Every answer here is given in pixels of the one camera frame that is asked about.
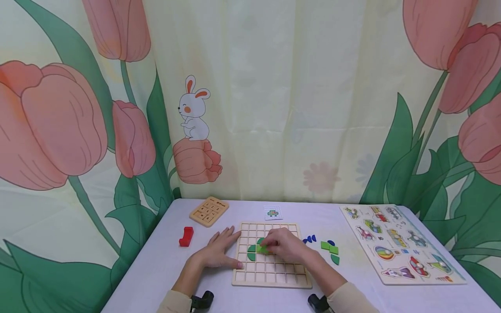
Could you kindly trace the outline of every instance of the red wooden block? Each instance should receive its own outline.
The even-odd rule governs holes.
[[[179,240],[179,245],[181,247],[189,247],[191,243],[191,238],[193,237],[193,227],[187,226],[184,228],[183,238]]]

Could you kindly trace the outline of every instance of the wooden calculator toy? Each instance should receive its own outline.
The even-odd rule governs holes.
[[[228,210],[229,204],[214,197],[208,197],[190,213],[189,218],[205,227],[211,227]]]

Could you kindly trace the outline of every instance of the cartoon rabbit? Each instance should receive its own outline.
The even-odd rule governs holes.
[[[192,93],[195,89],[195,77],[190,75],[186,78],[186,94],[179,100],[179,113],[184,119],[181,126],[184,127],[186,138],[190,141],[205,140],[209,136],[209,127],[200,118],[205,114],[204,99],[210,97],[209,90],[202,88]]]

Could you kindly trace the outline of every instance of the left hand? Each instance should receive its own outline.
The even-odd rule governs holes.
[[[236,242],[241,231],[233,233],[235,227],[226,228],[221,233],[217,232],[209,240],[206,247],[196,252],[192,257],[201,262],[204,267],[231,267],[243,268],[243,264],[238,260],[226,256],[226,249]]]

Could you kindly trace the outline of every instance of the table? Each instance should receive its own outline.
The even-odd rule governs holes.
[[[348,222],[337,208],[342,204],[228,201],[230,208],[211,227],[189,219],[190,212],[202,200],[177,199],[153,231],[134,263],[102,310],[104,313],[155,313],[167,291],[174,285],[186,259],[205,246],[218,230],[241,221],[264,221],[263,205],[279,205],[285,223],[297,223],[303,237],[319,232],[334,232],[340,247],[340,266],[336,267],[353,282],[381,312],[501,312],[471,276],[447,252],[429,230],[412,214],[400,207],[409,220],[439,249],[439,252],[466,278],[466,285],[383,285],[358,243]],[[185,226],[193,226],[189,247],[179,247]],[[235,256],[235,245],[227,255]],[[322,293],[313,289],[260,288],[231,285],[232,270],[206,269],[196,292],[214,293],[209,312],[311,312],[308,296]]]

